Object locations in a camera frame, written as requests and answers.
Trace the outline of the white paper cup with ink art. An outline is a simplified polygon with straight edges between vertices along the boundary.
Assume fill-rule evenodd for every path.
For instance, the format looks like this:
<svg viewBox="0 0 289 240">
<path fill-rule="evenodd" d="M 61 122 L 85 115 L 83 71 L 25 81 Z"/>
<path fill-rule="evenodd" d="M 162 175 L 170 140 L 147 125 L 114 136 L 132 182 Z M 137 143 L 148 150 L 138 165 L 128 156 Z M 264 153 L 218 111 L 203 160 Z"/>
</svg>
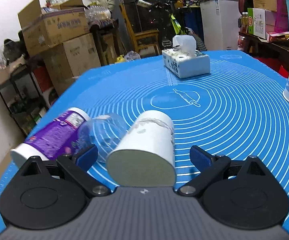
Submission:
<svg viewBox="0 0 289 240">
<path fill-rule="evenodd" d="M 161 111 L 145 111 L 106 159 L 123 187 L 172 187 L 176 182 L 174 124 Z"/>
</svg>

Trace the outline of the purple paper cup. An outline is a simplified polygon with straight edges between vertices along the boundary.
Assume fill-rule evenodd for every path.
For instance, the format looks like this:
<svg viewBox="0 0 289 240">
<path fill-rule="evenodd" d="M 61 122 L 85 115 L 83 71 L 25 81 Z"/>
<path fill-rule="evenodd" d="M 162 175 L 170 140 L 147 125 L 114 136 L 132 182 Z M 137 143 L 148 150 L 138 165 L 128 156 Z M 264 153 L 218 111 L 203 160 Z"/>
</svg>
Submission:
<svg viewBox="0 0 289 240">
<path fill-rule="evenodd" d="M 63 154 L 78 153 L 85 148 L 78 138 L 78 130 L 89 119 L 82 109 L 69 108 L 12 149 L 10 155 L 13 162 L 21 167 L 32 156 L 39 156 L 42 160 L 55 160 Z"/>
</svg>

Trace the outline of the clear plastic cup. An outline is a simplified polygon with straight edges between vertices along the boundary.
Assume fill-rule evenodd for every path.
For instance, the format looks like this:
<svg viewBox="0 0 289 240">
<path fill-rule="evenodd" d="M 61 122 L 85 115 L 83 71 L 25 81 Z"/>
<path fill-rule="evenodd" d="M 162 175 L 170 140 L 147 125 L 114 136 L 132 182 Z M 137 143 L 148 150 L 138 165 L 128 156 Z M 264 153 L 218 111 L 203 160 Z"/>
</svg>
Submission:
<svg viewBox="0 0 289 240">
<path fill-rule="evenodd" d="M 106 163 L 109 154 L 117 147 L 128 131 L 126 121 L 118 114 L 106 113 L 90 118 L 77 130 L 77 153 L 95 145 L 97 160 Z"/>
</svg>

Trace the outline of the blue silicone baking mat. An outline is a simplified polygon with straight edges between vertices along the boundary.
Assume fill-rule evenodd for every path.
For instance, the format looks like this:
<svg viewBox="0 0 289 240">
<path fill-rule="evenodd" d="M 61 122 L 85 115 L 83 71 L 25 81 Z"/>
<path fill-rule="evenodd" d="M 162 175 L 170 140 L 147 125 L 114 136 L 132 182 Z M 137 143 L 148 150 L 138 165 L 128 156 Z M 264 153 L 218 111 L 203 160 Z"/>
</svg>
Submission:
<svg viewBox="0 0 289 240">
<path fill-rule="evenodd" d="M 289 196 L 289 103 L 286 79 L 238 51 L 210 51 L 211 72 L 180 80 L 161 57 L 86 72 L 50 108 L 38 128 L 70 107 L 90 116 L 114 112 L 131 125 L 143 111 L 166 113 L 175 125 L 177 186 L 198 171 L 189 148 L 244 159 L 254 154 Z M 289 214 L 283 225 L 289 233 Z"/>
</svg>

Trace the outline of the black metal shelf rack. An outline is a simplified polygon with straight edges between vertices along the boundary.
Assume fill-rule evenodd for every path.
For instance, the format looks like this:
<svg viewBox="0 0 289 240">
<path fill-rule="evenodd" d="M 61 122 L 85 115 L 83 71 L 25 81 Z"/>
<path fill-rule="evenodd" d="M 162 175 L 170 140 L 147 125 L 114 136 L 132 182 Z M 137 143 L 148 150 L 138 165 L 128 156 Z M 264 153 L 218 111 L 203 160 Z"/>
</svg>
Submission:
<svg viewBox="0 0 289 240">
<path fill-rule="evenodd" d="M 7 76 L 0 73 L 0 97 L 24 137 L 58 99 L 44 61 L 19 64 Z"/>
</svg>

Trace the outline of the lower cardboard box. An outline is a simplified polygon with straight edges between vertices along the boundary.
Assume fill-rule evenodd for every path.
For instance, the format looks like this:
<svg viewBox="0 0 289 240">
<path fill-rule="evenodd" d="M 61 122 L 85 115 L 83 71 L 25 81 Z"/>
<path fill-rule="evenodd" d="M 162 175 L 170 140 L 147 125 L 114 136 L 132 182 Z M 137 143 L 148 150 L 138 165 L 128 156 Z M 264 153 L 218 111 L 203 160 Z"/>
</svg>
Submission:
<svg viewBox="0 0 289 240">
<path fill-rule="evenodd" d="M 42 58 L 58 95 L 87 70 L 101 66 L 91 33 L 44 51 Z"/>
</svg>

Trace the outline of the dark wooden side table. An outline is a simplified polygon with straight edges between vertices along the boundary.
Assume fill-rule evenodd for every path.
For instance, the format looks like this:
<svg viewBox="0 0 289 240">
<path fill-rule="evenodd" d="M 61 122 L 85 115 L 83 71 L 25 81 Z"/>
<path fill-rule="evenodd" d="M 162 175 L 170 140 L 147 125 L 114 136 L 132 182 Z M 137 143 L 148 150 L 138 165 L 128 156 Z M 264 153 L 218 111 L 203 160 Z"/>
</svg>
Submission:
<svg viewBox="0 0 289 240">
<path fill-rule="evenodd" d="M 244 38 L 243 52 L 265 64 L 283 77 L 289 76 L 289 41 L 269 43 L 257 36 L 239 32 Z"/>
</svg>

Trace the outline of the white tissue box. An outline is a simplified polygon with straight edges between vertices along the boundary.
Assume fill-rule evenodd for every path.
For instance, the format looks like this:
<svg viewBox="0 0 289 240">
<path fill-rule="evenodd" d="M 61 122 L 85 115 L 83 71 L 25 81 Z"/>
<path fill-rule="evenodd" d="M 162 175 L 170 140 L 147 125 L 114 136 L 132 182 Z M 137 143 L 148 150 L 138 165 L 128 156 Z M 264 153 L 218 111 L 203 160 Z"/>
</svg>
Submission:
<svg viewBox="0 0 289 240">
<path fill-rule="evenodd" d="M 210 58 L 197 50 L 192 35 L 175 35 L 173 47 L 164 49 L 162 57 L 164 66 L 180 79 L 210 73 Z"/>
</svg>

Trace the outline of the upper open cardboard box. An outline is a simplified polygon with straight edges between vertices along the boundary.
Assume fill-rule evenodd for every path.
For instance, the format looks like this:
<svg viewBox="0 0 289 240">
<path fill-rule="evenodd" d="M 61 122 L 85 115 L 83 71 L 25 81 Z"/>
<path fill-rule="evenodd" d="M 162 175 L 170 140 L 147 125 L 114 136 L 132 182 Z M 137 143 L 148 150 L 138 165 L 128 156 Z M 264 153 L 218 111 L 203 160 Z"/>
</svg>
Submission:
<svg viewBox="0 0 289 240">
<path fill-rule="evenodd" d="M 18 13 L 18 19 L 30 57 L 89 32 L 83 0 L 43 8 L 40 0 L 33 0 Z"/>
</svg>

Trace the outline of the pink translucent container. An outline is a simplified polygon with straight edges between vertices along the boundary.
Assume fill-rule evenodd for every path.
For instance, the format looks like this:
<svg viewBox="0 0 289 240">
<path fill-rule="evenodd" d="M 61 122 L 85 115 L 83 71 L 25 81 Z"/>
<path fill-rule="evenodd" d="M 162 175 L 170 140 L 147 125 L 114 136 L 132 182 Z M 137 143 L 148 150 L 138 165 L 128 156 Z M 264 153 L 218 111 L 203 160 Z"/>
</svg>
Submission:
<svg viewBox="0 0 289 240">
<path fill-rule="evenodd" d="M 277 0 L 277 11 L 275 20 L 275 32 L 289 31 L 289 19 L 286 0 Z"/>
</svg>

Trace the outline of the green and white carton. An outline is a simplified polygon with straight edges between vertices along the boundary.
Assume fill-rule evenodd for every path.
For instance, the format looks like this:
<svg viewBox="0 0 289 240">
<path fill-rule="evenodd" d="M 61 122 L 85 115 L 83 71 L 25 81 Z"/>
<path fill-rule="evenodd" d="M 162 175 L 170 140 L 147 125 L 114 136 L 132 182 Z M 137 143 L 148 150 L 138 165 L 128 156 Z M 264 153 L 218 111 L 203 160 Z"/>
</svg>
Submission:
<svg viewBox="0 0 289 240">
<path fill-rule="evenodd" d="M 266 39 L 266 15 L 264 9 L 248 8 L 248 33 Z"/>
</svg>

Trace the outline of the wooden chair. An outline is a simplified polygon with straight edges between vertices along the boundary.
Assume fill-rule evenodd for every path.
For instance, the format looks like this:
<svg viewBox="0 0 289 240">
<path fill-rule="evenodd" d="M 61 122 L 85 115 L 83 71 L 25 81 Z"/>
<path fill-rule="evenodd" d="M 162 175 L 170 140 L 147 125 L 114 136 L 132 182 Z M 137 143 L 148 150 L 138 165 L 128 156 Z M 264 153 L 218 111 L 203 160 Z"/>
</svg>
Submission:
<svg viewBox="0 0 289 240">
<path fill-rule="evenodd" d="M 123 16 L 128 34 L 131 38 L 131 43 L 133 45 L 134 51 L 136 53 L 139 53 L 141 50 L 153 47 L 156 55 L 160 55 L 161 49 L 159 46 L 159 31 L 153 29 L 137 33 L 134 32 L 123 3 L 119 4 L 119 9 L 121 11 L 121 15 Z"/>
</svg>

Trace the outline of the bicycle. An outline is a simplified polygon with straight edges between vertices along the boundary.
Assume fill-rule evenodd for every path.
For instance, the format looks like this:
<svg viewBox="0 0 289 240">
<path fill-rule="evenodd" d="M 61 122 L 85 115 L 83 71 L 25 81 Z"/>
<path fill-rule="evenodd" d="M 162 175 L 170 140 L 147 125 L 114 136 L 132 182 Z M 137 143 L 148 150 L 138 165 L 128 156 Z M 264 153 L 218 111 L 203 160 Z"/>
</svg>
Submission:
<svg viewBox="0 0 289 240">
<path fill-rule="evenodd" d="M 135 4 L 147 9 L 149 15 L 153 17 L 150 23 L 157 24 L 157 29 L 161 34 L 162 50 L 177 47 L 177 45 L 173 45 L 173 37 L 175 35 L 189 35 L 196 41 L 197 50 L 207 51 L 204 41 L 200 36 L 186 26 L 183 9 L 175 8 L 178 1 L 180 0 L 157 1 L 153 3 L 145 0 L 135 0 Z"/>
</svg>

